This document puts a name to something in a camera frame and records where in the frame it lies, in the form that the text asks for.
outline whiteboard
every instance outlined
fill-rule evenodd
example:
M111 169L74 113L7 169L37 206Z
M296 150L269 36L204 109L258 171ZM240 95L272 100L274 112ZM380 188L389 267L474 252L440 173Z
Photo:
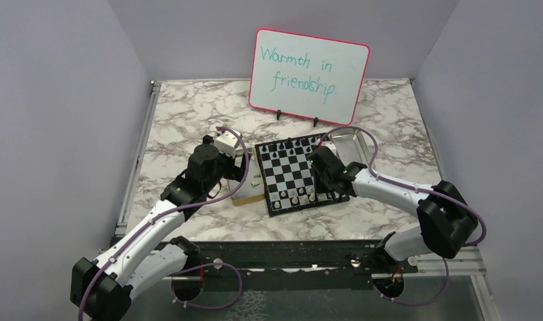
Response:
M262 28L256 33L248 102L350 124L369 56L365 44Z

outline chessboard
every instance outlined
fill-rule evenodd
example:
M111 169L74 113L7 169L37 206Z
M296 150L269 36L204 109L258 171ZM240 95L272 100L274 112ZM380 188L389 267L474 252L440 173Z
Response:
M255 146L269 216L348 201L335 192L316 193L306 155L323 134L265 142Z

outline gray floor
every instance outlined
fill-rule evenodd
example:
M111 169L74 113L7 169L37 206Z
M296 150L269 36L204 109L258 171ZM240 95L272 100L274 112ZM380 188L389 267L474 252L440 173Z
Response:
M403 300L431 299L443 278L409 278ZM231 292L206 292L195 303L224 304ZM453 277L447 294L424 307L406 307L380 299L374 291L312 290L246 292L236 305L220 311L184 309L172 304L169 281L151 287L132 303L123 321L137 320L483 320L469 277Z

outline red whiteboard frame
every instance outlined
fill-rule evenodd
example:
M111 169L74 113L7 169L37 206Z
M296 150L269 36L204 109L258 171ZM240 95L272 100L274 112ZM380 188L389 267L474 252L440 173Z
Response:
M360 91L362 90L362 84L364 83L364 76L366 75L366 67L368 67L368 61L370 60L370 46L368 46L367 44L365 43L358 43L358 42L353 42L353 41L346 41L346 40L340 40L340 39L332 39L332 38L328 38L328 37L320 37L318 35L306 35L304 33L296 33L296 32L291 32L291 31L284 31L284 30L278 30L278 29L273 29L273 28L267 28L267 27L261 27L259 28L256 33L255 33L255 41L254 41L254 56L253 56L253 60L252 60L252 72L250 73L250 91L248 93L248 104L254 108L257 108L257 109L261 109L261 110L267 110L269 112L277 112L278 110L274 110L274 109L270 109L270 108L265 108L265 107L261 107L261 106L255 106L251 103L250 101L250 98L251 98L251 95L252 95L252 77L253 77L253 69L254 69L254 65L255 65L255 58L256 58L256 53L257 53L257 35L260 31L262 30L267 30L267 31L274 31L274 32L280 32L280 33L288 33L290 35L300 35L302 37L310 37L310 38L318 38L318 39L323 39L323 40L330 40L330 41L337 41L337 42L342 42L342 43L350 43L352 45L363 45L364 47L368 48L368 57L366 57L366 63L364 64L364 71L362 72L362 78L360 80L360 86L358 87L358 93L356 94L356 102L354 103L354 110L352 111L352 117L350 118L350 122L347 123L347 124L343 124L343 123L340 123L340 122L333 122L333 121L329 121L329 120L323 120L323 119L319 119L319 121L321 122L327 122L329 124L337 124L337 125L349 125L349 124L352 124L352 121L354 121L354 115L356 114L356 105L358 105L358 99L360 98ZM283 112L282 111L282 114L286 114L286 115L291 115L291 116L296 116L296 117L301 117L301 118L307 118L307 119L314 119L314 117L311 117L311 116L304 116L304 115L299 115L299 114L294 114L294 113L291 113L291 112Z

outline white marble surface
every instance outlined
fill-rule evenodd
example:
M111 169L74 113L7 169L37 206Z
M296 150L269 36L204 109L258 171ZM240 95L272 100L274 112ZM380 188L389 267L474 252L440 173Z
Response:
M248 80L163 83L128 230L149 212L165 186L186 167L202 137L217 124L242 131L252 146L334 128L322 123L313 128L311 120L290 116L277 121L274 113L248 105L248 90ZM378 139L376 169L382 174L418 183L440 180L407 79L365 81L353 124L369 129ZM226 192L224 184L219 195ZM370 199L351 199L276 217L267 216L265 201L235 207L227 199L202 207L166 240L178 235L197 241L378 239L415 224L414 217Z

